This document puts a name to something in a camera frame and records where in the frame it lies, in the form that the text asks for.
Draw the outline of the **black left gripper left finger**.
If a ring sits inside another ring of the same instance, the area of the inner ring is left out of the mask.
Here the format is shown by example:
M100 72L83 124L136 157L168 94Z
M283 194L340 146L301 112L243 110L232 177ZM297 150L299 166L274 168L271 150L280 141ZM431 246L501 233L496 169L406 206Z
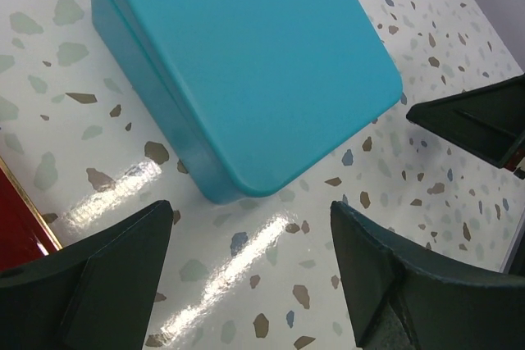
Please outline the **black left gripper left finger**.
M1 273L3 349L141 349L171 236L156 201L94 235Z

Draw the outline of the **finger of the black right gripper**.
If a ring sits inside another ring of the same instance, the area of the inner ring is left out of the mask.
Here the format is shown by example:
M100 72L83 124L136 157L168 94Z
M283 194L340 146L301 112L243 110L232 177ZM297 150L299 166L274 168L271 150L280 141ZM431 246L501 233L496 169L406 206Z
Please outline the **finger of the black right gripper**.
M406 118L496 168L524 167L524 76L422 102Z

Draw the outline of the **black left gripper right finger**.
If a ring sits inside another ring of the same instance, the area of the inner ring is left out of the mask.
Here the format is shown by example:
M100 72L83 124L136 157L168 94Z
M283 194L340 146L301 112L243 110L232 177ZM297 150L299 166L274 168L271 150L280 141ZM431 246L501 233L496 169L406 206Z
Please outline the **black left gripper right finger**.
M361 349L522 349L524 278L456 261L343 202L331 233Z

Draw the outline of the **teal tin lid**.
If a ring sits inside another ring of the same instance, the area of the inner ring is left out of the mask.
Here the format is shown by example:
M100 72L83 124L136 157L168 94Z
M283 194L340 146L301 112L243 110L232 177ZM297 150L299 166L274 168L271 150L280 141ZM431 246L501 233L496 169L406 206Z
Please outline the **teal tin lid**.
M112 0L247 198L283 189L394 106L359 0Z

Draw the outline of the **teal tin box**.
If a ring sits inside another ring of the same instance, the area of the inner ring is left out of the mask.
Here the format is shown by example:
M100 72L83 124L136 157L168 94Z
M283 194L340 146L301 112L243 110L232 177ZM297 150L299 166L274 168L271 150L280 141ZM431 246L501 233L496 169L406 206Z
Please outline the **teal tin box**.
M247 197L234 185L191 117L168 93L159 72L112 0L91 0L95 30L164 134L200 192L225 205Z

